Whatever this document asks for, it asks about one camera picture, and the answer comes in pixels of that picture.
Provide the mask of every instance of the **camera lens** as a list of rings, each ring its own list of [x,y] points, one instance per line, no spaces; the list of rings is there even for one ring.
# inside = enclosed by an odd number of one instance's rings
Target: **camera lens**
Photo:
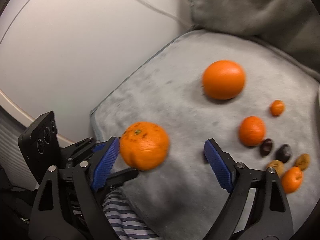
[[[41,140],[41,139],[38,140],[37,147],[38,147],[38,152],[39,152],[40,154],[42,154],[42,153],[44,152],[44,143],[43,143],[43,140]]]
[[[57,130],[56,130],[56,126],[54,124],[54,121],[51,122],[51,130],[53,133],[55,133]]]
[[[43,135],[44,135],[44,141],[46,142],[46,144],[49,144],[51,140],[49,127],[46,127],[44,129]]]

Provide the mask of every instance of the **cord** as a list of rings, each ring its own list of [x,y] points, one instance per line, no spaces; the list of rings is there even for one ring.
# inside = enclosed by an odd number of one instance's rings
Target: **cord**
[[[153,11],[156,11],[156,12],[162,14],[162,15],[165,15],[165,16],[167,16],[167,17],[169,17],[169,18],[171,18],[171,19],[173,19],[173,20],[181,23],[181,24],[184,25],[186,28],[190,28],[190,27],[192,26],[192,23],[187,22],[187,21],[185,21],[185,20],[183,20],[183,19],[180,19],[180,18],[178,18],[177,16],[175,16],[175,15],[169,13],[169,12],[166,12],[166,11],[160,9],[160,8],[157,8],[156,6],[154,6],[153,4],[151,4],[148,0],[136,0],[136,1],[139,2],[139,3],[141,3],[142,5],[145,5],[146,7],[150,8],[150,9],[153,10]]]

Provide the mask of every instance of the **gray cushion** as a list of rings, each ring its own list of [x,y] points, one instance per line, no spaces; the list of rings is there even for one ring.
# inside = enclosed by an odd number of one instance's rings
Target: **gray cushion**
[[[225,102],[209,100],[201,87],[203,71],[221,59],[240,63],[247,75],[243,92]],[[285,164],[286,169],[298,155],[311,155],[302,186],[288,195],[297,230],[320,197],[318,86],[292,58],[271,46],[197,30],[181,36],[138,69],[92,112],[91,121],[100,140],[121,136],[137,121],[155,122],[166,129],[171,147],[165,163],[141,172],[122,190],[157,234],[186,240],[205,236],[228,197],[204,161],[204,142],[214,138],[236,162],[263,170],[274,153],[261,158],[258,148],[244,147],[237,136],[242,119],[261,117],[266,137],[274,140],[275,148],[284,143],[292,147],[294,157]],[[286,104],[278,118],[268,110],[275,99]],[[124,167],[118,157],[115,169]],[[244,227],[249,211],[248,204],[238,230]]]

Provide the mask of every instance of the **small orange fruit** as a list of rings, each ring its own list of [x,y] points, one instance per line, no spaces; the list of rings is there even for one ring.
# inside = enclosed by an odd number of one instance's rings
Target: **small orange fruit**
[[[151,170],[167,156],[169,136],[159,125],[137,122],[130,125],[120,138],[120,154],[129,166]]]
[[[281,184],[286,194],[296,191],[303,180],[303,173],[299,167],[292,167],[282,176]]]
[[[270,112],[273,116],[279,116],[284,111],[284,103],[281,100],[275,100],[270,106]]]
[[[237,96],[245,84],[245,72],[231,60],[212,63],[202,75],[204,92],[215,99],[231,99]]]
[[[265,134],[264,122],[257,116],[245,118],[239,128],[239,139],[245,146],[257,146]]]

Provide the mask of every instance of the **blue and white striped cloth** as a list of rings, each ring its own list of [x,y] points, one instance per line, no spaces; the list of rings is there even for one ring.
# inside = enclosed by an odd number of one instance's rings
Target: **blue and white striped cloth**
[[[102,210],[121,240],[160,240],[160,237],[138,218],[119,189],[115,189],[106,196]]]

